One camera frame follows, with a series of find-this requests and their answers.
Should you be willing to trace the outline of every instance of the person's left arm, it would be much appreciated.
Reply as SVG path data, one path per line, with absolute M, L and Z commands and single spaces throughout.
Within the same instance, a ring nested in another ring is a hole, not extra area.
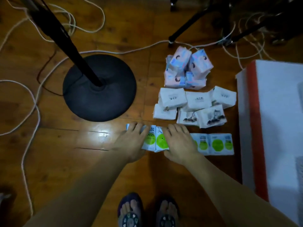
M 140 133 L 141 128 L 142 124 L 131 123 L 88 173 L 33 216 L 24 227 L 90 227 L 122 169 L 144 155 L 141 147 L 150 127 Z

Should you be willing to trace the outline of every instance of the person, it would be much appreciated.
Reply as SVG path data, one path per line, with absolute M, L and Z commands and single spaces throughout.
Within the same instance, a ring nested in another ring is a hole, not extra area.
M 139 160 L 150 127 L 131 123 L 113 147 L 79 179 L 74 186 L 34 215 L 25 227 L 90 227 L 97 216 L 116 178 L 127 163 Z M 229 226 L 297 226 L 268 202 L 255 195 L 224 172 L 220 171 L 197 151 L 184 125 L 162 128 L 169 146 L 164 155 L 184 165 L 204 188 L 214 206 Z M 178 227 L 180 210 L 175 200 L 160 200 L 156 226 Z M 143 206 L 138 194 L 125 196 L 118 207 L 119 227 L 142 227 Z

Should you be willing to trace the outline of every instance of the red stripe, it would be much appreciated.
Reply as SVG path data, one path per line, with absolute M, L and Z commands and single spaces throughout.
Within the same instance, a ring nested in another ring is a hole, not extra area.
M 268 201 L 256 61 L 251 62 L 246 67 L 246 70 L 249 95 L 250 126 L 252 128 L 252 153 L 254 163 L 254 180 L 256 186 L 255 193 L 260 198 Z

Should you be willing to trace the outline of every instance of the flip-flop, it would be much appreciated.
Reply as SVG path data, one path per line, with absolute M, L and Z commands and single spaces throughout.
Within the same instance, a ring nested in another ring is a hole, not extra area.
M 142 200 L 140 198 L 140 196 L 137 193 L 129 193 L 128 195 L 126 195 L 124 198 L 121 199 L 119 206 L 118 206 L 118 218 L 120 217 L 120 210 L 122 208 L 122 205 L 125 204 L 126 202 L 131 203 L 131 200 L 135 200 L 137 202 L 137 205 L 141 211 L 141 223 L 139 222 L 139 218 L 138 215 L 132 212 L 132 208 L 131 208 L 131 212 L 127 213 L 123 220 L 122 220 L 122 226 L 125 227 L 127 224 L 128 219 L 133 219 L 135 225 L 137 227 L 143 226 L 143 217 L 144 217 L 144 208 L 143 208 L 143 203 Z
M 160 211 L 160 207 L 161 207 L 161 204 L 162 204 L 162 202 L 163 201 L 167 201 L 167 203 L 172 203 L 172 204 L 174 204 L 175 206 L 176 206 L 176 209 L 177 209 L 177 213 L 178 213 L 178 218 L 180 218 L 180 210 L 179 210 L 179 207 L 178 207 L 178 204 L 176 203 L 176 201 L 175 201 L 175 199 L 172 197 L 172 196 L 170 196 L 170 195 L 162 195 L 162 196 L 160 196 L 160 198 L 156 201 L 156 206 L 155 206 L 155 208 L 156 208 L 156 213 L 155 213 L 155 215 L 154 215 L 154 221 L 156 221 L 157 222 L 157 212 L 159 212 Z M 167 222 L 167 221 L 169 221 L 170 222 L 170 226 L 171 227 L 176 227 L 176 223 L 175 223 L 175 219 L 174 219 L 174 217 L 173 216 L 171 216 L 171 215 L 169 215 L 169 214 L 165 214 L 165 215 L 163 215 L 162 217 L 161 217 L 161 219 L 159 220 L 159 222 L 160 222 L 160 227 L 163 227 L 163 226 L 165 226 L 165 223 Z

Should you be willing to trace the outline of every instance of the person's right arm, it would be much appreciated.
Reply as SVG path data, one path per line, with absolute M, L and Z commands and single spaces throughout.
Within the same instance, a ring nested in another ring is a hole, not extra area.
M 199 181 L 227 225 L 297 226 L 268 202 L 219 170 L 202 154 L 184 125 L 163 128 L 169 146 L 164 155 L 184 165 Z

